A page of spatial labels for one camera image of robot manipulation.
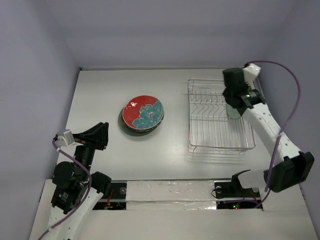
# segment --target dish rack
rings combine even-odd
[[[223,80],[190,79],[189,145],[192,153],[206,150],[245,152],[256,146],[253,128],[242,117],[232,119],[222,92]]]

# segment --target white tabletop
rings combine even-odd
[[[246,169],[268,168],[270,156],[255,134],[256,147],[244,155],[211,157],[189,152],[189,79],[222,80],[222,69],[81,71],[66,128],[83,132],[109,123],[109,144],[96,151],[91,172],[113,180],[221,179]],[[133,97],[150,95],[164,107],[164,120],[146,136],[129,136],[118,115]],[[66,152],[73,155],[74,147]],[[67,161],[60,155],[58,161]]]
[[[222,79],[222,70],[81,71],[66,127],[77,133],[99,122],[110,124],[108,147],[95,152],[91,172],[100,171],[113,180],[219,179],[248,168],[268,168],[270,156],[257,135],[256,147],[242,156],[190,156],[187,81],[191,78]],[[151,134],[128,136],[118,127],[118,115],[130,99],[139,95],[157,97],[165,117]],[[64,150],[73,154],[75,148]],[[58,161],[66,160],[60,154]],[[54,189],[52,181],[47,180],[31,240],[38,239],[47,228]],[[95,210],[79,239],[317,239],[298,185],[271,192],[263,208]]]

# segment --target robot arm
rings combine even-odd
[[[74,159],[90,171],[95,150],[104,150],[108,144],[108,127],[107,122],[100,122],[79,134],[64,130],[58,132],[52,143],[56,148],[55,141],[65,147],[76,145]],[[68,156],[59,148],[57,151]],[[56,165],[52,178],[56,189],[51,200],[48,230],[39,240],[76,240],[78,238],[81,226],[93,207],[99,199],[108,196],[111,191],[111,178],[101,172],[91,175],[91,187],[88,187],[87,181],[88,174],[76,163],[63,161]]]
[[[224,70],[223,96],[229,105],[227,111],[230,118],[243,117],[251,124],[269,154],[272,155],[281,128],[259,91],[251,89],[248,85],[258,76],[259,72],[260,68],[254,64],[246,65],[244,68]],[[305,181],[314,162],[314,157],[310,152],[303,153],[284,132],[280,135],[269,185],[269,188],[276,193]],[[243,196],[245,189],[264,188],[268,173],[267,169],[237,173],[232,176],[230,186],[222,188],[219,194],[217,193],[217,197],[224,198],[226,194],[229,196],[230,192],[238,197]]]

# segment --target stack of plates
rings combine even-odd
[[[144,136],[155,130],[164,119],[161,102],[153,96],[137,96],[121,110],[118,122],[120,128],[131,136]]]

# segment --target gray wall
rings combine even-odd
[[[46,0],[81,67],[230,66],[262,57],[294,0]]]
[[[79,68],[45,2],[0,7],[0,239],[29,238]]]
[[[304,152],[310,151],[315,162],[306,182],[302,183],[306,204],[320,236],[320,1],[298,1],[281,33],[264,59],[281,62],[299,77],[302,86],[300,107],[287,127],[287,135]],[[283,123],[297,97],[293,78],[280,67],[264,65],[262,88],[275,118]]]

